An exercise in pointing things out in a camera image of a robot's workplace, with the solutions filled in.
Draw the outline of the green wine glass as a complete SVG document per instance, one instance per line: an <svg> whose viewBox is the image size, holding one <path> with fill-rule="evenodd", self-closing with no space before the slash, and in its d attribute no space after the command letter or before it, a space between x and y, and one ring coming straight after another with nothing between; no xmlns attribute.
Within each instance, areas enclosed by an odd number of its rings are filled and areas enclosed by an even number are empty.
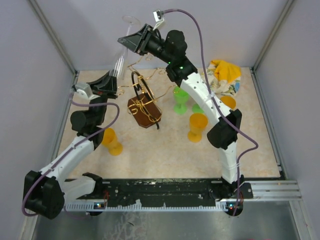
<svg viewBox="0 0 320 240"><path fill-rule="evenodd" d="M175 105L173 107L174 112L179 115L185 114L187 111L186 103L189 99L188 93L180 87L175 86L173 89L173 97L175 100Z"/></svg>
<svg viewBox="0 0 320 240"><path fill-rule="evenodd" d="M203 114L204 111L202 110L202 108L197 104L195 103L193 106L192 106L192 112L195 114L195 113L200 113L200 114Z"/></svg>

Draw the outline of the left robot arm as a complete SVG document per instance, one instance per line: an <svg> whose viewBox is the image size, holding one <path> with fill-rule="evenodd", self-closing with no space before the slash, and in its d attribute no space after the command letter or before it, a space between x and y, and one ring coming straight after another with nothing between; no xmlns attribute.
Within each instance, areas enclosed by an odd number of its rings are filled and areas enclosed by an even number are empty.
<svg viewBox="0 0 320 240"><path fill-rule="evenodd" d="M66 179L102 143L105 129L101 125L107 107L120 108L116 103L108 101L118 97L117 89L115 70L108 71L95 81L79 82L72 86L69 98L78 94L89 100L89 103L71 100L72 105L83 108L70 116L71 128L76 132L76 137L55 160L39 171L31 170L25 176L21 211L26 217L41 215L52 220L68 203L78 198L89 195L97 199L103 195L103 180L96 174L86 172L75 180Z"/></svg>

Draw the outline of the clear wine glass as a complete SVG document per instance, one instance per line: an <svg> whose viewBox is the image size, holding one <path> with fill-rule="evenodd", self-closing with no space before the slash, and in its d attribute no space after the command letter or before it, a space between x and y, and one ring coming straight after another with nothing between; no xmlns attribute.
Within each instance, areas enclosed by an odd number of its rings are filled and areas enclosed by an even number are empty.
<svg viewBox="0 0 320 240"><path fill-rule="evenodd" d="M134 16L124 15L122 20L127 24L125 37L132 34L133 30L141 26L141 22ZM121 45L114 58L114 66L110 71L111 75L116 77L117 81L124 79L127 67L128 49Z"/></svg>

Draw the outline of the green wine glass front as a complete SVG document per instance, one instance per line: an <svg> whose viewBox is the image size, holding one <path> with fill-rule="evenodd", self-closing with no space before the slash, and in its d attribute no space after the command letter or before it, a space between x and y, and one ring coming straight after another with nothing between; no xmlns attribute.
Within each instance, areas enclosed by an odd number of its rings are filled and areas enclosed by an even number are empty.
<svg viewBox="0 0 320 240"><path fill-rule="evenodd" d="M188 93L180 87L175 86L173 89L173 97L175 100L175 105L173 107L174 112L179 115L185 114L187 111L186 103L189 99Z"/></svg>

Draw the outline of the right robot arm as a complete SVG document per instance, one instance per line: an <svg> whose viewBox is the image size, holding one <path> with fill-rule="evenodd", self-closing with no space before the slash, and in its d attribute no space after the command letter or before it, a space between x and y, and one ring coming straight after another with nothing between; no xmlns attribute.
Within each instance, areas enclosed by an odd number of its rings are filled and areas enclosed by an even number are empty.
<svg viewBox="0 0 320 240"><path fill-rule="evenodd" d="M151 54L167 63L165 70L169 79L188 93L212 125L207 139L218 150L224 194L229 198L239 197L241 175L238 173L236 150L238 132L232 126L240 126L242 113L226 106L208 90L197 68L186 56L188 45L184 33L171 30L163 39L157 29L145 24L138 32L120 37L117 41L134 53L141 56Z"/></svg>

